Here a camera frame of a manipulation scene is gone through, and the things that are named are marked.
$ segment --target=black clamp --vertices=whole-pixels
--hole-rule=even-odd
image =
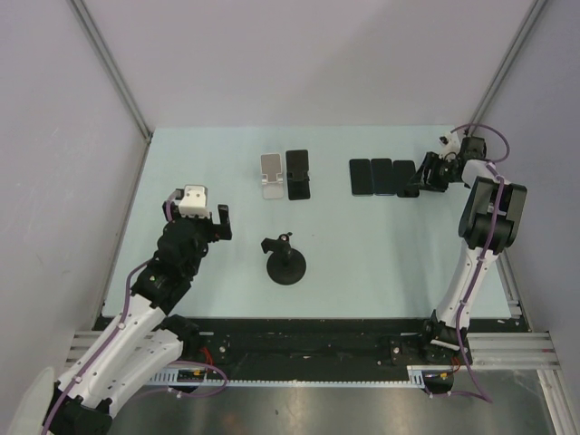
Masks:
[[[282,234],[277,240],[265,238],[262,241],[264,254],[272,252],[266,269],[275,283],[292,285],[302,279],[306,273],[305,257],[290,246],[292,233]]]
[[[310,199],[310,177],[308,176],[308,150],[286,152],[286,179],[288,199]]]

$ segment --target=wall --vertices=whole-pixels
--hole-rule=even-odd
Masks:
[[[156,127],[467,121],[532,0],[87,0]]]
[[[63,0],[0,9],[0,433],[96,311],[145,146]]]
[[[512,155],[501,172],[527,186],[520,233],[510,249],[538,330],[549,330],[580,403],[580,2],[552,2],[485,121],[503,131]],[[498,145],[489,140],[490,148]]]

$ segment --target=black disc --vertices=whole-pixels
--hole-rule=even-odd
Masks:
[[[266,269],[275,283],[280,285],[296,284],[306,273],[305,256],[292,249],[290,261],[285,265],[282,262],[282,256],[274,253],[268,258]]]

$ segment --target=purple cable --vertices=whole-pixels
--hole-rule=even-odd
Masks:
[[[172,391],[176,391],[178,394],[180,393],[182,396],[191,397],[191,398],[196,398],[196,397],[203,398],[203,397],[215,396],[216,394],[220,394],[222,391],[224,391],[227,387],[227,383],[229,382],[226,374],[221,369],[218,369],[218,367],[216,367],[215,365],[204,364],[203,362],[183,361],[183,360],[174,361],[174,362],[172,362],[172,364],[194,364],[196,367],[205,367],[206,369],[213,370],[214,372],[219,374],[221,376],[221,379],[224,380],[224,383],[222,383],[215,390],[203,392],[200,394],[195,394],[193,392],[183,392],[183,391],[178,391],[178,390],[172,390]],[[141,398],[146,397],[146,396],[150,396],[151,394],[157,394],[158,392],[168,392],[168,391],[169,390],[167,388],[156,388],[154,390],[145,391],[145,392],[142,392],[141,394],[133,396],[132,399],[137,400],[137,399],[141,399]]]
[[[492,162],[492,163],[499,163],[501,161],[505,161],[509,157],[509,153],[511,152],[511,148],[509,146],[508,139],[500,131],[494,129],[493,127],[489,127],[486,124],[480,124],[478,122],[468,122],[467,124],[459,125],[455,129],[453,129],[451,132],[454,133],[456,131],[465,129],[467,127],[476,127],[476,128],[477,127],[480,127],[482,129],[485,129],[485,130],[493,131],[494,133],[496,133],[504,141],[504,144],[506,145],[506,154],[504,154],[504,156],[501,159],[489,160],[490,162]]]
[[[465,305],[469,301],[469,298],[471,297],[471,294],[473,293],[473,289],[475,288],[475,283],[478,281],[479,273],[481,272],[481,267],[483,267],[483,260],[485,259],[486,253],[488,252],[489,246],[491,245],[491,241],[493,240],[493,234],[495,232],[496,224],[498,222],[499,202],[501,201],[501,195],[503,194],[504,186],[505,186],[504,178],[498,174],[496,169],[492,165],[489,165],[489,164],[487,164],[486,167],[494,175],[494,177],[496,177],[496,179],[499,180],[498,193],[496,195],[496,200],[495,200],[494,205],[493,205],[493,212],[491,214],[491,222],[489,224],[488,238],[486,239],[486,243],[484,244],[483,248],[481,249],[481,254],[479,254],[479,257],[478,257],[478,264],[476,265],[475,273],[473,274],[473,278],[471,279],[471,282],[469,283],[468,290],[465,293],[465,296],[463,296],[463,299],[461,300],[461,306],[459,307],[459,310],[457,311],[457,317],[455,319],[455,334],[457,335],[457,340],[459,343],[459,350],[461,352],[463,362],[465,363],[465,367],[468,369],[469,377],[471,378],[471,381],[473,382],[473,384],[475,385],[475,387],[479,391],[479,394],[476,394],[475,392],[471,392],[471,391],[450,391],[449,393],[433,394],[432,392],[429,391],[429,388],[427,388],[427,386],[425,386],[425,392],[427,392],[429,394],[429,396],[436,396],[436,397],[466,396],[466,397],[475,397],[477,399],[481,399],[483,401],[486,401],[487,403],[493,403],[491,397],[489,397],[489,395],[481,387],[481,384],[479,383],[478,377],[473,372],[473,369],[471,368],[471,364],[469,364],[468,356],[467,356],[467,353],[465,351],[465,345],[463,343],[463,339],[461,338],[461,329],[460,329],[460,320],[461,320],[461,315],[463,313],[463,308],[465,307]]]
[[[173,216],[171,215],[171,202],[173,201],[173,199],[177,197],[178,192],[175,190],[171,195],[169,195],[167,201],[165,201],[165,218],[167,219],[168,222],[171,222],[173,220]]]
[[[118,324],[123,324],[125,322],[125,319],[127,318],[127,315],[129,314],[129,301],[131,298],[131,279],[132,279],[133,275],[135,275],[142,267],[147,265],[149,263],[149,261],[150,260],[147,260],[146,262],[141,263],[140,265],[135,267],[133,270],[131,270],[129,272],[129,275],[127,276],[127,281],[125,282],[125,303],[123,305],[123,311],[121,313],[121,318],[119,319]],[[75,379],[78,377],[82,377],[89,370],[89,368],[95,362],[95,360],[99,356],[101,356],[101,354],[104,352],[104,350],[109,346],[109,344],[117,336],[117,334],[119,333],[119,330],[120,329],[118,327],[113,329],[111,334],[99,346],[99,349],[97,349],[97,351],[92,354],[92,356],[86,361],[86,363],[83,364],[82,367],[79,369],[79,371],[72,377],[69,384],[66,386],[66,388],[63,390],[63,392],[61,393],[59,398],[54,403],[54,406],[51,408],[51,411],[49,412],[48,417],[46,417],[46,422],[43,425],[43,431],[41,432],[41,435],[46,435],[48,433],[48,430],[51,427],[51,423],[53,422],[53,419],[54,419],[54,416],[56,415],[56,412],[63,404],[63,402],[66,399],[66,397],[68,396],[69,392],[71,392],[71,390],[73,389],[74,384],[75,384]]]

